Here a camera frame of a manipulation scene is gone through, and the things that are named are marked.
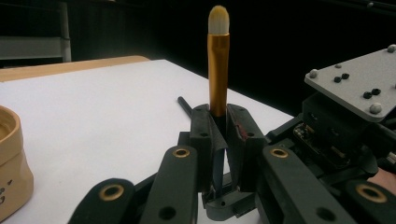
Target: white tabletop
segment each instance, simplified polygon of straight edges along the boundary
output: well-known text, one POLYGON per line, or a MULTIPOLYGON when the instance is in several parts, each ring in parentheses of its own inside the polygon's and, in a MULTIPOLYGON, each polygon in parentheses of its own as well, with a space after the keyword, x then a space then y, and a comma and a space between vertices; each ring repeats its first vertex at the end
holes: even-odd
MULTIPOLYGON (((177 97, 191 107, 209 101, 206 78, 166 60, 0 82, 0 96, 21 118, 35 177, 32 198, 4 224, 67 223, 94 185, 155 174, 179 133, 190 131, 177 97)), ((246 108, 264 134, 291 119, 235 91, 228 103, 246 108)), ((198 223, 215 223, 201 201, 198 213, 198 223)), ((224 223, 261 221, 253 210, 224 223)))

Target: brush ferrule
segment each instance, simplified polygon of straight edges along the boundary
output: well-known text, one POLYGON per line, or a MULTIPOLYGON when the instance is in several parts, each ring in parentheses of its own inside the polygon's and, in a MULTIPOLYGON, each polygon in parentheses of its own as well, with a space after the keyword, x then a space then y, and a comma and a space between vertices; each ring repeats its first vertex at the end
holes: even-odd
POLYGON ((230 35, 207 36, 209 109, 215 117, 226 114, 229 51, 230 35))

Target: wooden table edge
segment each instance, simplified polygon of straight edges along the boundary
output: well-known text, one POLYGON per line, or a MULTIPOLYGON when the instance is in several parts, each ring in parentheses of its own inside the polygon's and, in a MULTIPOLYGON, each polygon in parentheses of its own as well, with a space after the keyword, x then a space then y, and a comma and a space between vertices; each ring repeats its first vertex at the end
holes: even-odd
POLYGON ((0 69, 0 81, 11 81, 29 77, 43 77, 67 72, 75 72, 99 67, 108 67, 126 63, 147 62, 148 58, 134 55, 118 58, 98 59, 71 63, 53 63, 0 69))

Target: beige container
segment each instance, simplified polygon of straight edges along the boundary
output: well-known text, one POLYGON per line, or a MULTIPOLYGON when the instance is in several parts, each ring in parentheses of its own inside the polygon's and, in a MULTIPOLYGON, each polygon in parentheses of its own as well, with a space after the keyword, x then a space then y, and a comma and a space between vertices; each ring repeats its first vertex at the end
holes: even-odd
POLYGON ((20 118, 0 105, 0 222, 26 204, 33 184, 23 150, 20 118))

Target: gray metal plate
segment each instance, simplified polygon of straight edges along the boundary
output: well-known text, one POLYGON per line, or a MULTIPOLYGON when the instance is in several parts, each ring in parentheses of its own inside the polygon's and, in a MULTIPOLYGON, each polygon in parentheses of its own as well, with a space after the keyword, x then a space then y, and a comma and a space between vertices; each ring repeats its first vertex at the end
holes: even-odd
POLYGON ((304 81, 363 119, 379 122, 396 106, 395 47, 391 45, 343 63, 313 69, 304 81), (343 74, 349 74, 348 79, 334 81, 343 74), (363 97, 373 89, 381 92, 369 99, 363 97))

